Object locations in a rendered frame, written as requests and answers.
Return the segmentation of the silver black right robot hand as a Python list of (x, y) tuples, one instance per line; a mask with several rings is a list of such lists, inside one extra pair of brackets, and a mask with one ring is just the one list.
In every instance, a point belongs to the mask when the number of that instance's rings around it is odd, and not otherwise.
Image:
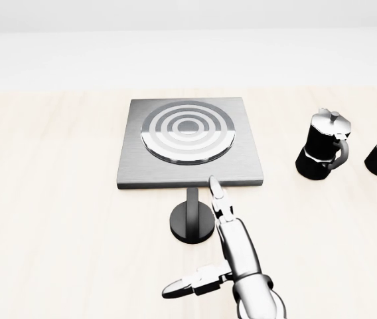
[(273, 291), (272, 279), (262, 272), (248, 230), (234, 215), (226, 190), (212, 175), (208, 183), (224, 261), (218, 266), (202, 266), (192, 275), (170, 283), (163, 289), (162, 297), (200, 296), (231, 280), (239, 319), (287, 319), (285, 304)]

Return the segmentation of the round black stove knob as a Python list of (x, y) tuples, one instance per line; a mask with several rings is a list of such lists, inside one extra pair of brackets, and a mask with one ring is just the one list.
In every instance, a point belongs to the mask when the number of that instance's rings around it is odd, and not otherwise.
[(179, 241), (186, 244), (199, 244), (214, 232), (214, 214), (210, 207), (198, 200), (198, 189), (187, 189), (187, 200), (178, 204), (171, 212), (170, 229)]

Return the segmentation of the flat grey stove plate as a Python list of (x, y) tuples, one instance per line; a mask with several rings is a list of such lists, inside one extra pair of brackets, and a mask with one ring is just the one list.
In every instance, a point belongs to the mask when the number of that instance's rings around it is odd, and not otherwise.
[(119, 189), (263, 183), (244, 101), (227, 98), (133, 99), (117, 172)]

